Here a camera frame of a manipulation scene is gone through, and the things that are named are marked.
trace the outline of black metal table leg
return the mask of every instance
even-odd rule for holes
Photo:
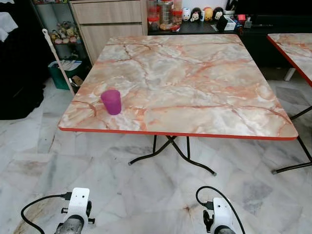
[[[294,115],[293,117],[290,117],[291,120],[294,120],[295,118],[298,118],[299,116],[302,116],[306,112],[312,110],[312,106],[308,107],[307,109],[303,110],[302,112],[299,112],[297,115]]]
[[[200,164],[198,162],[194,162],[192,160],[190,160],[190,142],[189,140],[187,140],[187,144],[188,144],[188,157],[186,157],[182,151],[180,150],[180,148],[177,146],[177,144],[174,142],[174,140],[172,139],[171,136],[166,136],[168,138],[168,140],[170,141],[170,143],[174,146],[174,148],[176,149],[176,151],[180,154],[180,156],[187,162],[195,165],[195,166],[198,166],[198,167],[202,167],[204,169],[206,169],[208,172],[210,172],[211,174],[213,174],[214,176],[216,176],[216,172],[214,172],[213,170],[211,170],[209,167],[203,165],[203,164]]]
[[[187,136],[186,137],[186,143],[187,143],[187,157],[182,153],[182,151],[180,150],[180,148],[177,146],[177,144],[174,142],[174,139],[176,138],[176,136],[166,136],[168,138],[168,141],[160,147],[159,150],[156,151],[156,139],[157,139],[157,136],[154,136],[154,142],[153,142],[153,153],[150,154],[150,155],[145,155],[145,156],[141,156],[141,157],[137,157],[135,159],[133,159],[132,161],[130,161],[128,164],[129,165],[132,165],[134,164],[135,162],[139,161],[139,160],[142,160],[142,159],[146,159],[146,158],[149,158],[149,157],[153,157],[153,156],[156,156],[158,155],[161,151],[163,151],[170,143],[174,146],[174,148],[176,149],[176,151],[180,154],[180,156],[186,160],[187,162],[195,165],[195,166],[198,166],[198,167],[201,167],[201,168],[204,168],[205,170],[207,170],[208,172],[210,172],[211,174],[213,174],[214,176],[216,176],[216,172],[214,172],[213,170],[211,170],[209,167],[203,165],[203,164],[200,164],[198,162],[194,162],[192,161],[190,158],[191,158],[191,153],[190,153],[190,139],[189,137]]]
[[[303,143],[303,141],[301,140],[301,138],[298,136],[297,140],[299,141],[302,149],[304,150],[304,152],[306,153],[306,156],[308,157],[308,159],[310,160],[310,162],[307,163],[302,163],[302,164],[298,164],[298,165],[294,165],[294,166],[289,166],[289,167],[284,167],[278,170],[273,170],[272,174],[277,174],[277,173],[281,173],[281,172],[285,172],[285,171],[289,171],[289,170],[293,170],[293,169],[298,169],[298,168],[302,168],[302,167],[309,167],[312,166],[312,157],[308,151],[308,149],[306,148],[305,144]]]

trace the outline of black cable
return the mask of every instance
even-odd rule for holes
[[[216,189],[216,188],[214,188],[214,187],[211,187],[211,186],[202,186],[202,187],[200,187],[200,188],[196,191],[196,200],[199,202],[199,204],[202,205],[202,206],[205,206],[205,203],[202,203],[202,202],[198,199],[198,193],[199,193],[199,191],[202,190],[202,189],[212,189],[212,190],[215,190],[215,191],[216,191],[218,194],[220,194],[221,196],[223,196],[223,198],[224,198],[224,199],[227,201],[227,203],[230,205],[230,207],[231,207],[231,209],[232,209],[232,211],[233,211],[233,213],[234,213],[234,215],[235,215],[235,217],[236,217],[236,219],[237,219],[237,221],[238,221],[238,223],[239,223],[239,225],[240,225],[240,228],[242,229],[243,234],[246,234],[246,233],[245,233],[245,230],[244,230],[244,227],[243,227],[243,224],[241,223],[241,221],[240,221],[240,219],[239,219],[239,217],[238,217],[238,214],[236,213],[236,211],[235,211],[233,205],[232,205],[232,204],[230,203],[230,201],[226,198],[226,196],[225,196],[222,192],[220,192],[218,189]]]
[[[50,195],[50,196],[44,196],[44,197],[42,197],[42,198],[39,198],[39,199],[37,199],[37,200],[35,200],[35,201],[29,203],[28,205],[26,205],[26,206],[22,209],[22,211],[20,212],[21,218],[22,218],[27,224],[29,224],[29,225],[32,226],[33,228],[37,229],[41,234],[44,234],[44,231],[42,230],[41,227],[39,227],[38,225],[34,224],[32,221],[28,220],[28,219],[25,217],[24,211],[25,211],[28,207],[34,205],[35,203],[37,203],[37,202],[39,202],[39,201],[42,201],[42,200],[45,200],[45,199],[48,199],[48,198],[52,198],[52,197],[62,197],[62,198],[64,198],[65,200],[70,200],[71,195],[72,195],[72,193],[71,193],[71,192],[68,192],[68,193],[65,193],[65,194]]]

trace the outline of cabinet drawer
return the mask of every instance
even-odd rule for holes
[[[140,1],[72,4],[79,24],[141,22]]]
[[[94,64],[102,52],[105,44],[111,37],[118,36],[142,36],[142,25],[91,25],[81,26],[84,43],[92,63]]]

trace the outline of mop handle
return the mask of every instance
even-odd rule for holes
[[[68,77],[67,77],[67,75],[66,75],[66,73],[65,73],[65,71],[64,71],[64,69],[63,69],[63,67],[62,67],[62,64],[61,64],[61,62],[60,62],[60,60],[59,60],[59,57],[58,57],[58,55],[57,55],[57,53],[56,53],[56,50],[55,50],[55,48],[54,48],[54,46],[53,46],[53,44],[52,44],[52,42],[51,42],[51,38],[50,38],[50,35],[49,35],[49,33],[48,33],[48,30],[46,30],[46,29],[44,28],[44,29],[42,30],[42,32],[43,32],[44,37],[45,37],[45,39],[47,40],[47,42],[48,42],[48,44],[49,44],[49,46],[50,46],[50,49],[51,49],[51,51],[52,51],[52,53],[53,53],[53,55],[54,55],[54,57],[55,57],[55,59],[56,59],[56,61],[57,61],[57,63],[58,63],[58,67],[59,67],[59,69],[61,70],[61,72],[62,72],[62,74],[63,74],[63,76],[64,76],[64,78],[65,78],[65,81],[66,81],[66,83],[67,83],[67,85],[68,85],[68,88],[69,88],[70,92],[72,93],[73,96],[75,96],[75,92],[74,92],[74,90],[73,90],[71,84],[69,83]]]

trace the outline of marble floor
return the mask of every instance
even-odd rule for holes
[[[285,70],[266,70],[269,84],[289,115],[312,104],[312,88]],[[312,233],[312,167],[272,175],[279,167],[308,162],[295,141],[192,137],[191,158],[216,177],[182,160],[172,146],[160,155],[128,162],[152,151],[153,136],[62,132],[57,123],[71,95],[51,80],[45,99],[27,118],[0,121],[0,233],[34,234],[20,217],[24,205],[74,187],[90,188],[93,234],[206,233],[195,199],[202,185],[220,189],[233,203],[248,234]],[[312,112],[294,121],[312,149]],[[177,143],[186,151],[185,138]],[[201,199],[217,196],[203,191]],[[29,208],[27,216],[54,233],[68,202],[58,198]],[[235,222],[237,233],[241,233]]]

